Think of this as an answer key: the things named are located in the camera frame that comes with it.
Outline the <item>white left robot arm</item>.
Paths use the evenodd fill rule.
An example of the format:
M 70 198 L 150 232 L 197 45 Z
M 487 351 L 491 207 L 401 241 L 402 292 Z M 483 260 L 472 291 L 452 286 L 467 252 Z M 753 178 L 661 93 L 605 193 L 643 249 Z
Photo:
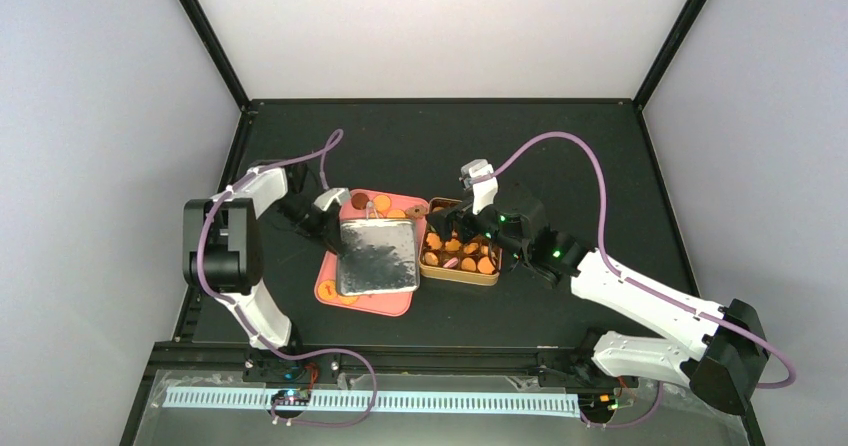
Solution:
M 295 231 L 337 253 L 340 213 L 351 200 L 344 187 L 305 190 L 305 164 L 258 164 L 222 192 L 183 207 L 182 269 L 185 281 L 229 311 L 255 349 L 289 349 L 295 326 L 264 282 L 260 219 L 280 213 Z

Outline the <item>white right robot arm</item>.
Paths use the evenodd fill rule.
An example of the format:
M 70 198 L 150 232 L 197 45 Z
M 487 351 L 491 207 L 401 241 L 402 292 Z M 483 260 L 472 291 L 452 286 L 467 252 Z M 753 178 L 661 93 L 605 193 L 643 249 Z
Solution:
M 486 239 L 551 285 L 567 279 L 576 297 L 655 332 L 642 338 L 609 331 L 576 350 L 569 367 L 578 382 L 645 377 L 686 386 L 721 412 L 749 412 L 770 356 L 753 306 L 690 296 L 604 257 L 599 248 L 553 229 L 542 203 L 529 194 L 513 204 L 474 206 L 465 199 L 437 207 L 426 221 L 443 241 Z

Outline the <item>silver metal tin lid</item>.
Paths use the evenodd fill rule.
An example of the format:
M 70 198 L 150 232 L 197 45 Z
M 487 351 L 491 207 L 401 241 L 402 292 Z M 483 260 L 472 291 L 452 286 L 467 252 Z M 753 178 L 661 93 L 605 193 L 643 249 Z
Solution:
M 420 285 L 418 236 L 409 219 L 352 219 L 340 224 L 336 286 L 343 296 L 413 292 Z

